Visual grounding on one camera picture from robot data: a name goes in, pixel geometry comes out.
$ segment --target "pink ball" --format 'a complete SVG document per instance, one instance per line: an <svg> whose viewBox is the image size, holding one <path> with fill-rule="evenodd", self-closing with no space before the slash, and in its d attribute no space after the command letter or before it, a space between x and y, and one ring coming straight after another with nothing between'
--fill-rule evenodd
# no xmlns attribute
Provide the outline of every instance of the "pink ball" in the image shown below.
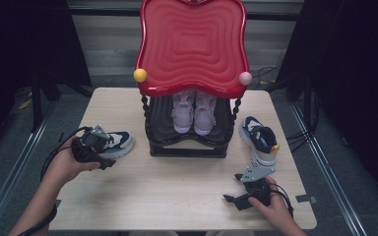
<svg viewBox="0 0 378 236"><path fill-rule="evenodd" d="M253 77L251 76L251 74L249 72L243 72L243 73L240 74L238 79L240 80L242 85L248 86L248 85L250 85Z"/></svg>

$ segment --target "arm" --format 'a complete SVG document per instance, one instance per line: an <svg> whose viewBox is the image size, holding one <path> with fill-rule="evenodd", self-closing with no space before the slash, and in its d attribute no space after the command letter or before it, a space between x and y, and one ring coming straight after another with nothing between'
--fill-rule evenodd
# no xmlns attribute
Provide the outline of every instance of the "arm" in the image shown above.
<svg viewBox="0 0 378 236"><path fill-rule="evenodd" d="M269 181L269 183L276 184L276 181L273 178L267 176L266 179ZM271 185L271 188L273 190L278 189L278 187L276 187L275 185ZM269 206L264 206L262 203L260 203L260 201L253 197L250 197L248 201L254 208L261 211L269 220L269 222L275 228L280 230L282 234L286 236L306 235L306 233L293 220L292 216L286 208L284 199L275 193L271 193L270 198L271 204Z"/></svg>
<svg viewBox="0 0 378 236"><path fill-rule="evenodd" d="M42 222L51 213L61 188L67 182L76 178L82 171L99 168L99 162L80 163L76 161L71 149L68 148L73 139L77 139L77 137L66 142L65 147L67 148L61 148L54 157L29 205L9 235L19 235ZM41 228L34 235L47 234L48 225Z"/></svg>

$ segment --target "metal rail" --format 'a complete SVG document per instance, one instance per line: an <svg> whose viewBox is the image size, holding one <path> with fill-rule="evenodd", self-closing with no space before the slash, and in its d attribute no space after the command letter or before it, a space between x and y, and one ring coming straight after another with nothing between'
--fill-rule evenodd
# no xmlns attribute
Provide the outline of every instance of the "metal rail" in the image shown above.
<svg viewBox="0 0 378 236"><path fill-rule="evenodd" d="M30 134L30 137L26 145L24 146L23 150L21 151L21 154L19 155L17 162L15 163L10 174L8 175L8 178L6 179L2 188L0 189L0 218L5 210L5 207L10 201L15 188L17 187L17 184L24 170L26 169L27 164L29 163L30 157L32 156L32 152L35 150L35 147L38 144L38 141L40 140L42 133L45 130L48 118L54 110L55 104L55 102L52 103L47 115L44 117L44 120L41 122L41 124L38 126L35 132Z"/></svg>
<svg viewBox="0 0 378 236"><path fill-rule="evenodd" d="M308 132L306 124L303 120L303 114L297 104L293 104L291 106L293 114L296 118L297 123L300 126L303 134ZM340 210L348 224L348 227L352 233L352 235L360 236L360 235L367 235L364 227L356 213L354 207L352 206L351 202L348 200L346 193L344 192L342 186L340 185L336 174L334 173L333 169L330 166L330 162L327 160L324 152L322 152L321 147L319 146L317 140L314 136L307 140L309 147L311 148L312 153L314 154L315 160L318 163L318 166L321 169L321 172L327 181L327 184L336 199L337 204L340 207Z"/></svg>

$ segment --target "wall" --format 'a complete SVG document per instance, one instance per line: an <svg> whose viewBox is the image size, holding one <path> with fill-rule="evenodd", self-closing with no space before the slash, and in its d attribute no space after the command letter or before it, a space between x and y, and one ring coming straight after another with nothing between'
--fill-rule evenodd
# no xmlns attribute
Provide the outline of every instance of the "wall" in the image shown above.
<svg viewBox="0 0 378 236"><path fill-rule="evenodd" d="M140 8L142 1L70 0L70 6ZM247 12L299 13L303 0L244 1ZM141 42L136 17L73 17L91 76L129 74ZM245 46L252 71L280 65L295 22L247 21Z"/></svg>

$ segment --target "shoe sole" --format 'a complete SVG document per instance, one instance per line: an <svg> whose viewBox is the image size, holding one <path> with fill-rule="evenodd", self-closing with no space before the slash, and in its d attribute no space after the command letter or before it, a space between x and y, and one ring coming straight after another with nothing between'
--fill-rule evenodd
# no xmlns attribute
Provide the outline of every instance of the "shoe sole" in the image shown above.
<svg viewBox="0 0 378 236"><path fill-rule="evenodd" d="M200 130L196 126L194 126L194 129L195 129L196 134L198 134L200 136L206 136L206 135L208 135L211 132L211 130Z"/></svg>
<svg viewBox="0 0 378 236"><path fill-rule="evenodd" d="M128 154L128 152L130 152L131 148L133 148L134 143L135 143L134 136L130 134L130 138L132 139L132 142L126 148L119 150L119 151L116 151L116 152L101 153L100 156L102 156L103 158L117 159L119 157L122 157L122 156Z"/></svg>
<svg viewBox="0 0 378 236"><path fill-rule="evenodd" d="M182 127L178 127L176 125L173 125L173 127L174 127L174 130L179 134L185 134L190 130L190 126L182 128Z"/></svg>
<svg viewBox="0 0 378 236"><path fill-rule="evenodd" d="M255 162L254 160L257 160L261 165L264 165L264 166L275 165L276 164L276 160L267 161L267 160L261 159L258 156L257 152L260 152L260 151L256 150L256 147L254 147L253 142L251 142L250 138L246 134L247 131L245 131L243 129L244 126L245 126L245 123L243 121L241 123L240 127L238 128L238 133L239 133L241 139L244 141L244 143L247 144L248 146L250 146L250 148L251 148L250 158L251 158L251 162L253 163L253 165L254 165L254 162Z"/></svg>

